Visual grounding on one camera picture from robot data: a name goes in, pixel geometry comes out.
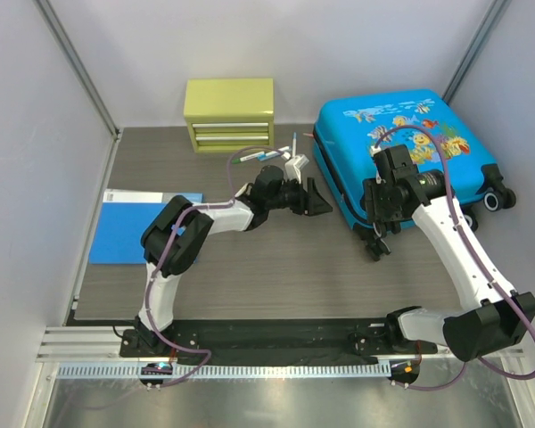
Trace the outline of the blue suitcase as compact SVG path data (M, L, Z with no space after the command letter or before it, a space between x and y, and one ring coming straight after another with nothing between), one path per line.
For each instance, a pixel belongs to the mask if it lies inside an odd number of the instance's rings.
M374 261L391 252L387 234L414 224L406 203L415 194L444 195L447 181L472 230L474 204L492 212L516 204L495 157L429 89L328 101L313 138L329 190Z

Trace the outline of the blue white box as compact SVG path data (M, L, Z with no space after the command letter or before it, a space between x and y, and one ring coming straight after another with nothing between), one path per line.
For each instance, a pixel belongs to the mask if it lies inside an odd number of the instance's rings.
M176 193L106 189L89 252L93 265L143 265L141 237Z

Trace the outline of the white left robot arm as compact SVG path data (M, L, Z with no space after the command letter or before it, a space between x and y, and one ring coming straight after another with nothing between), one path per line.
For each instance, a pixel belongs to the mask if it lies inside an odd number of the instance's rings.
M333 210L317 190L314 178L305 182L286 178L276 166L262 168L254 182L244 185L227 202L196 204L182 195L174 196L141 237L147 282L134 328L142 348L155 357L170 349L171 334L166 329L174 320L180 279L209 236L254 230L268 220L272 210L286 209L308 217Z

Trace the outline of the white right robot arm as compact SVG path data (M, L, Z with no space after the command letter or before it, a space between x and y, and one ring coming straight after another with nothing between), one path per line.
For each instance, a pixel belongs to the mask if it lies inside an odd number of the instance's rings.
M535 317L535 297L517 292L492 263L465 220L447 170L420 172L404 145L370 153L376 175L364 182L368 219L379 226L414 222L440 257L461 307L457 313L421 307L390 313L386 346L402 353L416 341L432 342L469 362L519 343Z

